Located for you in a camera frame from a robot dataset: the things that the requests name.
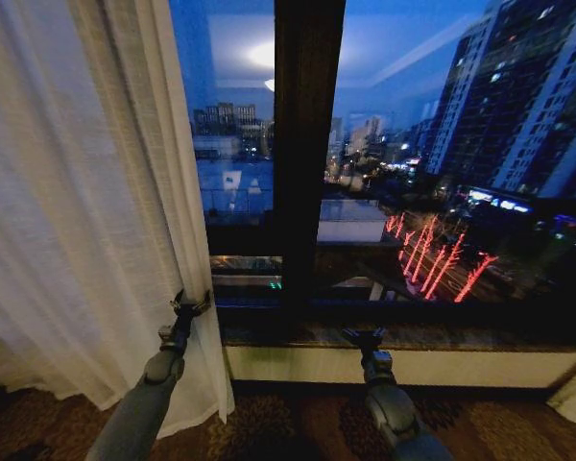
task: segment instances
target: night sky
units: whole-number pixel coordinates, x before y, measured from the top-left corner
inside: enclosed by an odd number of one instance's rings
[[[458,38],[486,0],[348,0],[334,116],[378,114],[409,128],[439,99]],[[273,117],[271,66],[253,49],[274,40],[273,0],[170,0],[190,111],[220,101]]]

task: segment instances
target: sheer curtain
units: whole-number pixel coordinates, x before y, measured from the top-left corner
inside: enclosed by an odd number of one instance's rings
[[[139,379],[185,288],[211,287],[165,2],[0,1],[0,382],[99,408]],[[225,419],[215,308],[160,431]]]

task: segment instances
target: carpet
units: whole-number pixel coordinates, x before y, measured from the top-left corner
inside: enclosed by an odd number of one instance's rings
[[[388,460],[364,406],[364,387],[235,386],[224,425],[156,441],[152,460]],[[410,390],[429,427],[457,460],[576,461],[576,425],[539,401]],[[110,416],[85,398],[0,390],[0,460],[79,460]]]

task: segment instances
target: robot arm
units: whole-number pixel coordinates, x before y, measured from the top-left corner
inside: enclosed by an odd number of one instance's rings
[[[180,303],[182,293],[179,292],[172,301],[177,314],[176,322],[158,332],[162,340],[160,351],[147,362],[143,376],[120,401],[86,460],[132,461],[149,458],[169,409],[173,389],[183,375],[183,355],[192,319],[210,306],[209,293],[198,304]]]
[[[357,331],[344,329],[344,336],[363,355],[361,365],[368,394],[365,404],[376,427],[387,442],[395,461],[451,461],[450,452],[420,420],[414,403],[396,386],[393,359],[380,351],[384,329]]]

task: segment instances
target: red light trail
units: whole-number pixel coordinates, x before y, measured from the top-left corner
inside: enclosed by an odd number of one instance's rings
[[[401,228],[403,227],[403,216],[405,215],[405,212],[401,213],[401,219],[399,219],[399,224],[396,227],[396,232],[395,232],[395,238],[399,238],[399,233],[401,232]]]
[[[431,295],[433,295],[433,291],[438,286],[438,283],[440,282],[440,279],[444,275],[445,271],[447,271],[452,265],[454,265],[454,261],[456,261],[459,258],[459,253],[461,252],[459,250],[459,247],[461,246],[461,242],[463,242],[463,237],[465,237],[464,233],[459,235],[459,239],[457,240],[457,243],[455,243],[454,246],[452,247],[452,251],[450,252],[450,256],[445,261],[444,266],[442,266],[442,270],[440,270],[440,273],[435,278],[435,281],[433,282],[433,284],[429,288],[429,291],[426,292],[426,295],[424,296],[424,298],[426,300],[431,299]]]
[[[386,221],[386,232],[387,233],[391,233],[391,231],[393,230],[393,227],[395,226],[395,222],[396,222],[396,216],[391,216],[390,218],[388,218],[388,221]]]
[[[415,230],[412,230],[411,232],[405,232],[405,238],[403,239],[403,248],[407,247],[407,244],[410,243],[410,238],[412,238],[412,235],[414,235],[415,233],[416,233]],[[403,253],[404,253],[403,250],[399,252],[399,261],[403,259]]]
[[[469,292],[473,284],[482,275],[487,266],[497,259],[497,256],[487,255],[486,253],[484,253],[483,255],[484,259],[482,260],[480,265],[473,271],[469,272],[468,281],[466,281],[465,286],[463,287],[461,292],[457,295],[457,297],[454,299],[455,303],[460,303],[463,300],[465,295]]]
[[[420,265],[422,264],[422,260],[424,259],[424,255],[426,255],[429,251],[429,247],[431,246],[431,241],[433,240],[433,231],[435,229],[435,221],[438,219],[437,215],[434,215],[431,218],[431,222],[429,223],[428,227],[429,230],[426,233],[426,237],[424,237],[424,242],[422,243],[422,252],[420,253],[419,262],[416,263],[416,268],[414,269],[414,274],[412,274],[412,283],[415,283],[420,271]]]
[[[440,263],[440,261],[442,260],[444,255],[445,255],[445,245],[443,245],[440,248],[440,250],[438,251],[437,257],[435,258],[435,261],[433,261],[433,267],[431,267],[431,270],[429,271],[429,275],[426,277],[426,280],[424,281],[424,285],[420,289],[421,293],[424,293],[424,290],[426,290],[426,287],[429,285],[429,281],[431,281],[431,278],[433,277],[433,273],[435,272],[435,269],[438,267],[438,264]]]
[[[414,247],[414,250],[412,250],[412,254],[410,255],[410,258],[407,260],[407,264],[405,265],[405,269],[403,269],[403,275],[407,276],[407,271],[410,269],[410,266],[412,265],[412,261],[414,260],[414,256],[416,256],[416,253],[419,250],[419,246],[420,246],[420,242],[422,241],[422,238],[424,237],[424,232],[426,231],[427,227],[424,226],[422,228],[422,230],[420,231],[420,235],[419,235],[419,239],[416,242],[416,246]]]

